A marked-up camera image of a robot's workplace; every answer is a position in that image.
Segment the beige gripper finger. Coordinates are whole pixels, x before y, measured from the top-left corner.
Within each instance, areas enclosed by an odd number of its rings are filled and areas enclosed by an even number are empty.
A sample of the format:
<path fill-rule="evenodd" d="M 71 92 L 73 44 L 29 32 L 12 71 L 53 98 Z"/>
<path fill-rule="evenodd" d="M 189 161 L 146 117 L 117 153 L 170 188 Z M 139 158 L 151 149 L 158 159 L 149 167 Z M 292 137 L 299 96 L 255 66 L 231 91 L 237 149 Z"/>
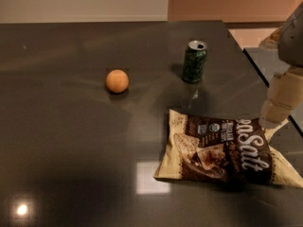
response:
<path fill-rule="evenodd" d="M 303 68 L 290 66 L 283 74 L 274 73 L 259 124 L 264 129 L 280 126 L 303 101 Z"/>

